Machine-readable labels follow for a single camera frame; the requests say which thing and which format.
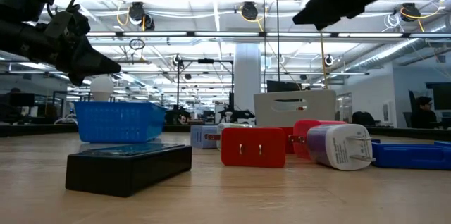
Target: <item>ceiling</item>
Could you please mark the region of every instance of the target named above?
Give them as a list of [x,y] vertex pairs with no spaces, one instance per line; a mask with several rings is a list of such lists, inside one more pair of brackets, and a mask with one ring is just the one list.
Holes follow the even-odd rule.
[[[308,0],[77,0],[76,3],[82,6],[82,13],[88,16],[93,32],[136,32],[140,31],[136,25],[131,23],[122,25],[117,20],[117,17],[119,17],[122,23],[126,21],[128,6],[134,1],[144,2],[146,12],[151,15],[155,22],[156,31],[316,32],[313,25],[294,25],[292,23],[292,17],[305,6]],[[240,15],[240,7],[245,1],[252,1],[256,4],[261,19],[260,24],[248,22]],[[414,2],[423,15],[435,13],[441,6],[435,15],[423,20],[426,31],[428,31],[430,22],[444,16],[451,7],[451,0],[379,0],[368,5],[364,14],[351,20],[342,19],[323,31],[419,32],[417,22],[395,24],[398,23],[395,16],[388,19],[393,10],[399,10],[404,2]],[[61,10],[66,7],[67,3],[68,0],[56,0],[54,6]],[[47,12],[43,12],[41,21],[50,21]],[[152,37],[143,40],[146,42],[146,47],[135,52],[132,58],[132,51],[129,51],[127,55],[123,52],[124,48],[126,51],[129,49],[126,45],[127,42],[121,42],[116,38],[90,37],[95,49],[115,61],[122,61],[123,70],[143,72],[131,73],[130,76],[147,87],[157,88],[157,92],[149,92],[155,99],[158,99],[161,93],[168,95],[168,100],[170,100],[168,104],[174,100],[170,95],[176,93],[176,89],[174,90],[176,85],[172,80],[176,75],[146,74],[145,72],[174,70],[172,60],[176,54],[179,54],[183,59],[233,60],[235,45],[240,42],[249,42],[249,40],[233,37],[171,37],[169,40],[165,37]],[[266,72],[277,70],[277,56],[273,54],[272,50],[275,52],[279,50],[282,55],[280,62],[287,71],[317,72],[321,69],[321,43],[319,39],[300,39],[299,41],[296,39],[281,39],[279,45],[276,40],[272,39],[266,44],[266,53],[264,53],[263,39],[254,39],[251,42],[259,43],[262,58],[266,56]],[[327,39],[323,49],[325,54],[330,54],[335,59],[335,63],[342,63],[345,66],[346,63],[355,61],[365,53],[392,42],[394,41],[390,39],[379,39],[377,41],[370,39]],[[136,63],[140,58],[143,58],[146,63]],[[211,85],[204,85],[205,88],[201,88],[197,84],[198,91],[188,91],[191,85],[187,85],[186,91],[183,90],[187,96],[181,97],[181,99],[191,101],[194,98],[208,103],[210,99],[226,98],[228,87],[230,87],[230,84],[227,85],[226,83],[231,81],[231,76],[226,69],[220,64],[215,64],[213,67],[212,65],[193,63],[186,69],[186,72],[208,71],[210,73],[208,75],[192,75],[192,79],[184,80],[183,84],[195,85],[196,83],[206,84],[210,82]],[[266,75],[265,78],[271,79],[274,76]],[[306,82],[314,83],[315,79],[316,77],[311,76]],[[292,80],[292,78],[289,75],[282,75],[282,80]],[[122,86],[137,87],[135,83],[129,85],[126,81]]]

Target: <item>wall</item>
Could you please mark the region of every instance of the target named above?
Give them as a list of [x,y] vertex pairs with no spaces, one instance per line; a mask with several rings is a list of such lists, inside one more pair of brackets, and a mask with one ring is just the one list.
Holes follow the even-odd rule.
[[374,120],[380,121],[383,121],[383,105],[391,102],[392,126],[397,127],[392,64],[370,70],[369,73],[367,76],[351,76],[345,80],[345,85],[334,87],[337,95],[351,93],[352,112],[366,111]]
[[22,92],[52,96],[54,91],[66,91],[68,82],[55,78],[43,78],[43,75],[31,75],[31,80],[24,80],[22,76],[0,76],[0,94],[8,93],[13,87]]
[[[450,78],[443,75],[444,69],[445,68],[438,68],[437,66],[421,68],[418,67],[418,65],[393,68],[398,127],[407,128],[403,113],[412,111],[409,90],[412,90],[416,97],[419,95],[433,97],[432,89],[426,89],[425,83],[449,82]],[[451,70],[449,68],[447,69],[447,73],[451,75]]]

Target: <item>black box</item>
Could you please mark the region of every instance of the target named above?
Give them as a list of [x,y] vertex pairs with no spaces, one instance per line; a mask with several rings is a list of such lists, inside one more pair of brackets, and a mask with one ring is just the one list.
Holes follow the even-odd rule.
[[68,156],[66,189],[129,197],[191,169],[191,146],[134,144]]

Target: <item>pillar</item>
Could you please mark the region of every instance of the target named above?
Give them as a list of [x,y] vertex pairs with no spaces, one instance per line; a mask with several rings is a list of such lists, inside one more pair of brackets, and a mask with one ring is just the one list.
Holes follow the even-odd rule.
[[254,94],[261,92],[259,44],[236,44],[233,66],[235,71],[235,109],[254,110]]

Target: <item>desk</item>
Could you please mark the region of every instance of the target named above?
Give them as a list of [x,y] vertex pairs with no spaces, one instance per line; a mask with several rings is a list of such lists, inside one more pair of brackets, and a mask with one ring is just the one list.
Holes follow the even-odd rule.
[[[189,143],[187,133],[164,142]],[[288,156],[286,168],[225,167],[193,149],[190,172],[122,199],[64,189],[76,134],[0,140],[2,223],[449,223],[451,173],[342,172]]]

